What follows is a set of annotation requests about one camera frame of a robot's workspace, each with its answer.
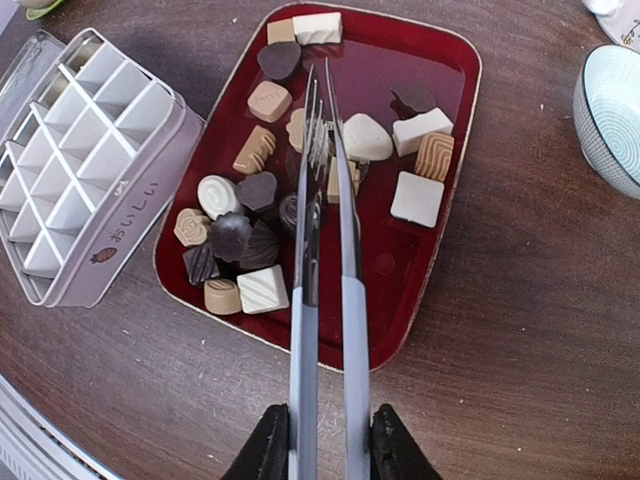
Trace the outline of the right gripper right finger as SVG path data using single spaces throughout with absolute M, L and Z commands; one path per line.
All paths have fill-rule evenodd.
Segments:
M 375 412 L 370 441 L 372 479 L 443 479 L 390 404 Z

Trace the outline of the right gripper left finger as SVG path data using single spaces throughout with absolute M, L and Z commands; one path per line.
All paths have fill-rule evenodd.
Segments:
M 289 463 L 289 410 L 270 405 L 222 480 L 285 480 Z

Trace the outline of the white metal tongs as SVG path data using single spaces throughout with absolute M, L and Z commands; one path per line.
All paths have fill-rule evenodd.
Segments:
M 371 478 L 370 376 L 361 226 L 343 121 L 330 65 L 308 71 L 291 299 L 289 467 L 291 479 L 316 479 L 320 323 L 332 307 L 341 321 L 345 473 Z

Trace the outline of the lilac tin box with dividers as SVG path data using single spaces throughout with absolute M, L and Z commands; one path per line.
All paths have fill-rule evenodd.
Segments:
M 87 28 L 1 80 L 1 241 L 36 306 L 96 305 L 176 193 L 205 122 Z

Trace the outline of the tan sweet chocolate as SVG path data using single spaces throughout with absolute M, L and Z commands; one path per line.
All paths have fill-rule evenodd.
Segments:
M 274 123 L 292 103 L 289 91 L 272 81 L 261 81 L 247 100 L 249 111 L 259 120 Z

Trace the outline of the dark shell chocolate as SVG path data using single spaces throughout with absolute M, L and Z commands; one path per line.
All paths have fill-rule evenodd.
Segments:
M 282 83 L 295 73 L 301 57 L 301 46 L 294 41 L 285 41 L 263 47 L 257 55 L 257 61 L 266 77 Z

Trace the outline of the blue spiral patterned bowl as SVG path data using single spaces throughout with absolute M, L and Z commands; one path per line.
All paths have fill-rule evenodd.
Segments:
M 639 198 L 639 53 L 602 45 L 586 57 L 573 119 L 588 165 L 612 188 Z

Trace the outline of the green saucer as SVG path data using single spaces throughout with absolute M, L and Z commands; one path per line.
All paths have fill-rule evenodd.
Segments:
M 29 21 L 39 20 L 51 14 L 63 4 L 64 0 L 32 1 L 32 6 L 26 8 L 26 19 Z

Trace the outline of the front aluminium rail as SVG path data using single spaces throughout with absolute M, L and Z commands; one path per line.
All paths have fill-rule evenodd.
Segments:
M 120 476 L 79 447 L 1 379 L 3 479 L 111 479 Z

